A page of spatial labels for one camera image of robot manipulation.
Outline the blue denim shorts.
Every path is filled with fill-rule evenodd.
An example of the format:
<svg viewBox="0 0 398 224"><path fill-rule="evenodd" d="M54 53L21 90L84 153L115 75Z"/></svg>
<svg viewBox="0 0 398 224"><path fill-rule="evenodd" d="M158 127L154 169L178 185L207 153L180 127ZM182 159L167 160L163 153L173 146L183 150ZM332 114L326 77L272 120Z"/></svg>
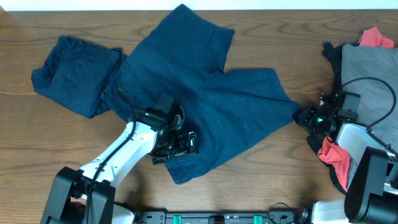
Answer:
<svg viewBox="0 0 398 224"><path fill-rule="evenodd" d="M184 127L196 132L199 152L166 164L176 184L250 149L291 123L300 109L275 70L224 70L233 35L179 5L136 46L103 91L103 100L122 119L130 117L131 106L152 108L162 95L181 104Z"/></svg>

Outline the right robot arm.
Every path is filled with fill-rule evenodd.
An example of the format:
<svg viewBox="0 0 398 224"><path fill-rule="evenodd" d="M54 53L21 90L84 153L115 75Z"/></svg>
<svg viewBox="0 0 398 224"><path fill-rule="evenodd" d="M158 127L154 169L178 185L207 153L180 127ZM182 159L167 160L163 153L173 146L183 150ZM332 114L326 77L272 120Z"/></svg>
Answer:
<svg viewBox="0 0 398 224"><path fill-rule="evenodd" d="M342 147L356 166L345 197L314 203L310 223L397 223L397 153L357 121L359 101L337 91L322 96L320 108L294 114L311 137Z"/></svg>

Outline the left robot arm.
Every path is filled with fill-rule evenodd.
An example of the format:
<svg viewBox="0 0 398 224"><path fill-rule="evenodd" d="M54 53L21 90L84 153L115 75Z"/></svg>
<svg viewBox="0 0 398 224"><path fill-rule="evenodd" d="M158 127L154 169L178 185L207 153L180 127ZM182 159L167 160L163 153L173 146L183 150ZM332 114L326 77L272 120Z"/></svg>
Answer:
<svg viewBox="0 0 398 224"><path fill-rule="evenodd" d="M124 131L104 152L78 170L57 173L41 224L134 223L135 212L115 202L116 189L146 155L161 164L197 154L197 135L182 128L184 121L171 96L162 95L153 108L133 107Z"/></svg>

